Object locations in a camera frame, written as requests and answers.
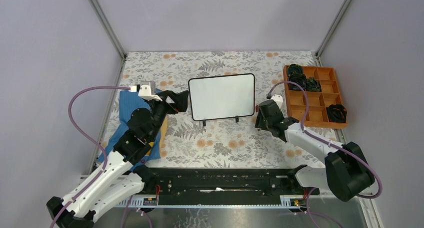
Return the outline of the black framed whiteboard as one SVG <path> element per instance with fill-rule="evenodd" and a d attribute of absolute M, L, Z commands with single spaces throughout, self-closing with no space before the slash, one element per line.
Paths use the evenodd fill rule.
<path fill-rule="evenodd" d="M 191 117 L 209 120 L 235 119 L 255 113 L 255 83 L 252 73 L 191 78 L 188 81 Z"/>

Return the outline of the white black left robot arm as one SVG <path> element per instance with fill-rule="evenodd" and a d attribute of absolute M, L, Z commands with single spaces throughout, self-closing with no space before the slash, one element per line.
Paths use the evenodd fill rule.
<path fill-rule="evenodd" d="M 63 197 L 52 197 L 47 209 L 52 226 L 91 228 L 110 209 L 131 195 L 148 194 L 157 186 L 153 172 L 144 165 L 157 148 L 168 115 L 186 112 L 189 92 L 122 90 L 120 125 L 103 149 L 101 164 L 81 184 Z"/>

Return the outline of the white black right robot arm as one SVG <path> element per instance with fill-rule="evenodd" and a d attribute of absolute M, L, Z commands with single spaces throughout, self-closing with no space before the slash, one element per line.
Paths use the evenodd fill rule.
<path fill-rule="evenodd" d="M 272 99 L 258 106 L 255 127 L 304 149 L 324 163 L 323 168 L 300 165 L 291 170 L 286 186 L 293 194 L 299 194 L 305 188 L 324 189 L 347 202 L 353 197 L 360 197 L 374 183 L 381 185 L 380 178 L 368 165 L 358 144 L 326 139 L 304 127 L 299 120 L 285 117 Z"/>

